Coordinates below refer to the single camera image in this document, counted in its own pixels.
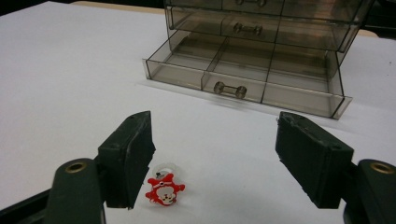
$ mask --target plastic drawer organizer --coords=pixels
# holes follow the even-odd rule
[[[339,119],[340,65],[372,0],[165,0],[147,78]]]

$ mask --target small toy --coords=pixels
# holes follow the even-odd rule
[[[164,171],[156,172],[156,178],[150,178],[148,182],[152,186],[146,197],[153,203],[169,206],[177,201],[177,193],[186,188],[185,185],[175,184],[174,174]]]

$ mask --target white tabletop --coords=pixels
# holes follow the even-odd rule
[[[279,162],[281,109],[146,80],[141,59],[165,39],[159,14],[48,2],[0,17],[0,209],[150,110],[150,166],[176,163],[186,190],[161,207],[145,184],[107,223],[343,223],[343,203],[317,209]],[[343,117],[306,116],[355,148],[354,162],[396,164],[396,42],[357,36],[341,72],[354,98]]]

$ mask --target drawer handle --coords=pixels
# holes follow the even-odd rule
[[[244,86],[239,86],[239,87],[226,86],[223,82],[220,81],[216,83],[215,88],[213,90],[216,94],[222,94],[225,92],[235,95],[235,97],[238,99],[245,98],[245,95],[247,94],[248,91],[248,89]]]
[[[263,7],[265,4],[267,4],[267,0],[235,0],[235,3],[237,5],[242,5],[245,2],[247,3],[257,3],[257,6]]]
[[[244,32],[252,32],[255,35],[260,35],[262,33],[262,26],[244,26],[242,23],[237,22],[233,26],[233,32],[238,34],[239,32],[244,31]]]

